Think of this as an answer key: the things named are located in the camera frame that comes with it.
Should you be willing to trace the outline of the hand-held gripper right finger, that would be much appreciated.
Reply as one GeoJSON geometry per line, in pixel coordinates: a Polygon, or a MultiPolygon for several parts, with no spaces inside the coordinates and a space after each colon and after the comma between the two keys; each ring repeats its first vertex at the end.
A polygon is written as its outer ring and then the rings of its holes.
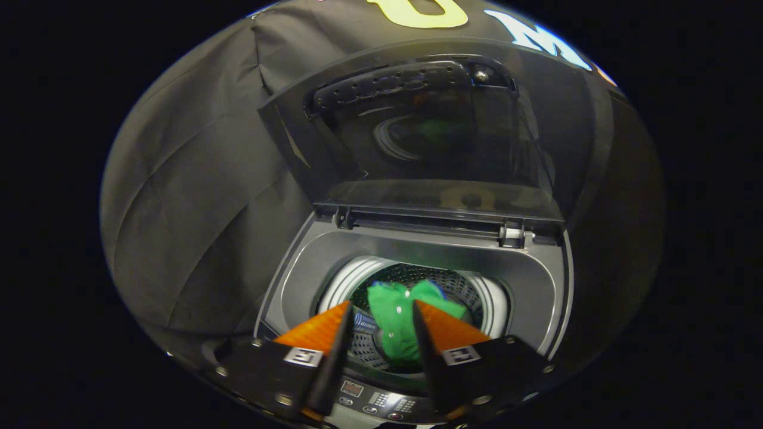
{"type": "Polygon", "coordinates": [[[424,301],[412,305],[428,395],[444,421],[491,421],[558,385],[558,365],[520,337],[490,338],[424,301]]]}

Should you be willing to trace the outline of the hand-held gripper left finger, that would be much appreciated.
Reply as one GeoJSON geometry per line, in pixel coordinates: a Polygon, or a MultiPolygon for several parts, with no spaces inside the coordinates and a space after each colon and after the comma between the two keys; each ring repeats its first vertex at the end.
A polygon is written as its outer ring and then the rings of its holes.
{"type": "Polygon", "coordinates": [[[215,366],[215,387],[279,421],[331,415],[353,337],[343,301],[272,340],[255,339],[215,366]]]}

